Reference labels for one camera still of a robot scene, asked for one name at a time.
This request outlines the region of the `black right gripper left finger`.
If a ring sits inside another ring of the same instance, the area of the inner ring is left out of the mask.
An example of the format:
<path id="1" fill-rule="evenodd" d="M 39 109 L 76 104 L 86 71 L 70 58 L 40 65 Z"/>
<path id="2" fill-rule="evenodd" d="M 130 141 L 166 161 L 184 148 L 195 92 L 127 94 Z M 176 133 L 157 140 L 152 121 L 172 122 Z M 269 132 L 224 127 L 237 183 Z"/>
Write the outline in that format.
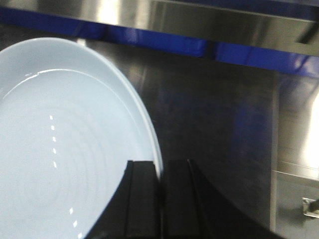
<path id="1" fill-rule="evenodd" d="M 117 190 L 86 238 L 160 238 L 158 179 L 151 161 L 128 161 Z"/>

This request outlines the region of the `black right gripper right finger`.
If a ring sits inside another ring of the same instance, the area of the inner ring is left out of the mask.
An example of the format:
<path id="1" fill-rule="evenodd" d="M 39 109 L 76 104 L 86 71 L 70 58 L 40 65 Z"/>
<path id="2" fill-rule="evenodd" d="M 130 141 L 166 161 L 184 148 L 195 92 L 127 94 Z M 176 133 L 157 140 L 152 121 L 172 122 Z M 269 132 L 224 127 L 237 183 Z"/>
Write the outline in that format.
<path id="1" fill-rule="evenodd" d="M 164 178 L 164 238 L 278 238 L 232 205 L 193 161 L 170 160 Z"/>

